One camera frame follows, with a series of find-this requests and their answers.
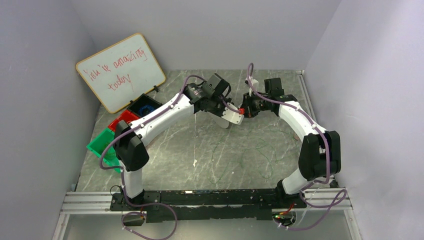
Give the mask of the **green storage bin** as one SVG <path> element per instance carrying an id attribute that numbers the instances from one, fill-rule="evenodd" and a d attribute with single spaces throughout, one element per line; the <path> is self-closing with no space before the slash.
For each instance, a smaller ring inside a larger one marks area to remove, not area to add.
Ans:
<path id="1" fill-rule="evenodd" d="M 86 146 L 86 148 L 95 156 L 100 158 L 104 150 L 114 139 L 114 136 L 115 133 L 106 127 Z M 108 149 L 102 161 L 105 164 L 104 167 L 116 167 L 120 165 L 119 160 L 116 157 L 115 149 L 112 146 Z"/>

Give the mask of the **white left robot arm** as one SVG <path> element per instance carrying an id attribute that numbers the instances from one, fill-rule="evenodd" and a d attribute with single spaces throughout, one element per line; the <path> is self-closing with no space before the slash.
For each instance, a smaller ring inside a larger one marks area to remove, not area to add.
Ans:
<path id="1" fill-rule="evenodd" d="M 117 124 L 112 146 L 119 160 L 122 188 L 126 196 L 136 199 L 144 194 L 142 168 L 150 156 L 146 147 L 163 131 L 176 122 L 199 111 L 222 117 L 230 84 L 217 73 L 201 83 L 189 83 L 186 79 L 179 92 L 166 104 L 139 120 Z"/>

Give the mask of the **whiteboard with red writing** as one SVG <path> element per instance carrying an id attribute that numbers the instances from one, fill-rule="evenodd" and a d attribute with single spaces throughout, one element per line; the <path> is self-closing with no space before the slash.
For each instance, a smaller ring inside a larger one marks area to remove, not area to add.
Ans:
<path id="1" fill-rule="evenodd" d="M 75 65 L 109 113 L 117 113 L 166 80 L 144 36 L 135 33 Z"/>

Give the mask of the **white perforated filament spool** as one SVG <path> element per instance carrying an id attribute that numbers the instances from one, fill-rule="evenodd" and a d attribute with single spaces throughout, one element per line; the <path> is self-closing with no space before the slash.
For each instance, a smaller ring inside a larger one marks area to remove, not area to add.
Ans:
<path id="1" fill-rule="evenodd" d="M 215 122 L 217 123 L 217 125 L 220 128 L 223 128 L 223 129 L 228 129 L 229 126 L 230 126 L 230 122 L 227 121 L 227 120 L 225 120 L 225 119 L 223 119 L 223 118 L 221 118 L 221 117 L 216 118 L 215 119 Z"/>

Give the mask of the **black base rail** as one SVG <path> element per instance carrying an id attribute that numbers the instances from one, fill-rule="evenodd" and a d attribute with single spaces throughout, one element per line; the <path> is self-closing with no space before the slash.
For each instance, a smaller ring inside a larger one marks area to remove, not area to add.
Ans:
<path id="1" fill-rule="evenodd" d="M 112 212 L 138 212 L 147 223 L 163 221 L 244 219 L 268 221 L 288 209 L 304 209 L 299 194 L 276 188 L 215 190 L 145 190 L 126 201 L 123 191 L 113 193 Z"/>

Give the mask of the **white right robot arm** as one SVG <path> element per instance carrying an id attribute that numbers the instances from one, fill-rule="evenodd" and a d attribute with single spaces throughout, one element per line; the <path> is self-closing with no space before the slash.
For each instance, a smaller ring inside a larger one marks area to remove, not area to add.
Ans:
<path id="1" fill-rule="evenodd" d="M 316 123 L 291 94 L 285 94 L 281 79 L 264 80 L 265 91 L 258 92 L 258 82 L 251 76 L 245 83 L 249 92 L 244 94 L 241 109 L 246 118 L 259 112 L 271 111 L 284 120 L 301 140 L 297 169 L 281 181 L 283 191 L 293 195 L 313 183 L 326 184 L 331 175 L 341 170 L 341 143 L 337 131 L 329 131 Z"/>

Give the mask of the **black storage bin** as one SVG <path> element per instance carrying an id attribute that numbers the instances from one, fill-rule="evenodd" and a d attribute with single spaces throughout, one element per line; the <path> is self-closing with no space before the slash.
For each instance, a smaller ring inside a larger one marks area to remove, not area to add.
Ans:
<path id="1" fill-rule="evenodd" d="M 139 118 L 142 118 L 154 112 L 162 105 L 162 103 L 143 93 L 136 100 L 130 101 L 127 110 Z"/>

